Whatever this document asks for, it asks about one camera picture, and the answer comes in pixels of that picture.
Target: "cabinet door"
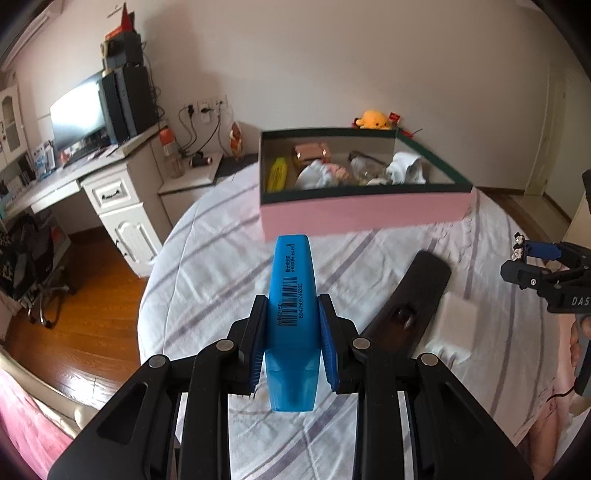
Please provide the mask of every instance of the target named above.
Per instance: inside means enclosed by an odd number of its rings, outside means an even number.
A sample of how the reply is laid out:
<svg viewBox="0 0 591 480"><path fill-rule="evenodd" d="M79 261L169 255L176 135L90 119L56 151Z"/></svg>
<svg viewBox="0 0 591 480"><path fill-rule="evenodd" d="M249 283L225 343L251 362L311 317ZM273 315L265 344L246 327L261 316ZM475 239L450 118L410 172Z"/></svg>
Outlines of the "cabinet door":
<svg viewBox="0 0 591 480"><path fill-rule="evenodd" d="M8 163L6 162L6 156L4 156L2 144L0 143L0 171L4 170L7 166Z"/></svg>
<svg viewBox="0 0 591 480"><path fill-rule="evenodd" d="M143 203L100 215L100 219L133 271L148 276L162 243Z"/></svg>
<svg viewBox="0 0 591 480"><path fill-rule="evenodd" d="M10 163L27 151L16 86L7 88L0 93L0 106L2 111L0 139L6 161Z"/></svg>

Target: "wooden floor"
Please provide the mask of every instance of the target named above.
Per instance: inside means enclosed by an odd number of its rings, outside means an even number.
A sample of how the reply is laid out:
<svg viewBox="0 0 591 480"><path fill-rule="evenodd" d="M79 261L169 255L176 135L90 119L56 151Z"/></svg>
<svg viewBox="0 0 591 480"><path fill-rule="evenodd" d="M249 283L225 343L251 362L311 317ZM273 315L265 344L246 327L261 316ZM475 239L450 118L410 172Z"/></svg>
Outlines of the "wooden floor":
<svg viewBox="0 0 591 480"><path fill-rule="evenodd" d="M68 271L75 295L46 309L55 327L12 319L5 348L37 377L100 408L139 367L137 319L146 280L135 276L104 229L73 236Z"/></svg>
<svg viewBox="0 0 591 480"><path fill-rule="evenodd" d="M551 242L550 236L544 229L508 194L487 193L517 224L522 227L530 240Z"/></svg>

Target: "doorframe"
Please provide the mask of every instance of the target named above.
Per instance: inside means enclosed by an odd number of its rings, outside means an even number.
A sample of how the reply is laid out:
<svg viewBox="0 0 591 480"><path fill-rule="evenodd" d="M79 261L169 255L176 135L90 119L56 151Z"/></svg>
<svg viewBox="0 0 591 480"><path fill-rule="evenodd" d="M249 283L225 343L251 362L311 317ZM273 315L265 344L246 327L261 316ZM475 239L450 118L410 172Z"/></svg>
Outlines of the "doorframe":
<svg viewBox="0 0 591 480"><path fill-rule="evenodd" d="M546 107L540 144L525 188L526 195L542 196L558 159L566 110L566 69L548 65Z"/></svg>

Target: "blue gripper pad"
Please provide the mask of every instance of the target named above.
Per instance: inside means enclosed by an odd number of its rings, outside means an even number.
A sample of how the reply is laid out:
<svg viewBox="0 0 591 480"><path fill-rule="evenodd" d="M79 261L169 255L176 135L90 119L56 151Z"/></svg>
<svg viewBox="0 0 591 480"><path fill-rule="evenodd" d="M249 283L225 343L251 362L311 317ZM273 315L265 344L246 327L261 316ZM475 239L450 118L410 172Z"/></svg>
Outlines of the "blue gripper pad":
<svg viewBox="0 0 591 480"><path fill-rule="evenodd" d="M334 392L339 388L336 348L332 335L330 334L326 311L321 302L318 302L318 313L320 317L320 344L322 347L322 358L324 359L324 370L326 371L326 379L330 384L330 388Z"/></svg>
<svg viewBox="0 0 591 480"><path fill-rule="evenodd" d="M250 364L250 372L248 376L248 385L251 392L255 391L261 378L262 359L265 354L265 332L267 331L267 310L262 312L262 318L259 322L258 329L255 334L255 341L252 345L252 361Z"/></svg>

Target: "white desk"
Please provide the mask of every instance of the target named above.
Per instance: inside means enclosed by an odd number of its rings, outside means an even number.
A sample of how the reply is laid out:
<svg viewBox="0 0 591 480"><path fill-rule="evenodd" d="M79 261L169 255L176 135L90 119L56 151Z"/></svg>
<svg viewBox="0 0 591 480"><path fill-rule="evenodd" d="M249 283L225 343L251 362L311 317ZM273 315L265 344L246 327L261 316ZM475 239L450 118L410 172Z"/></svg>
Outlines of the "white desk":
<svg viewBox="0 0 591 480"><path fill-rule="evenodd" d="M157 133L158 125L154 125L141 135L128 140L110 155L102 155L91 160L91 154L70 166L60 168L43 180L32 182L6 208L4 220L10 220L28 208L31 208L33 213L40 212L74 195L81 190L81 179L124 160Z"/></svg>
<svg viewBox="0 0 591 480"><path fill-rule="evenodd" d="M90 155L31 184L6 208L5 219L40 212L83 189L129 266L148 276L172 229L158 197L164 152L157 133L154 125L110 154Z"/></svg>

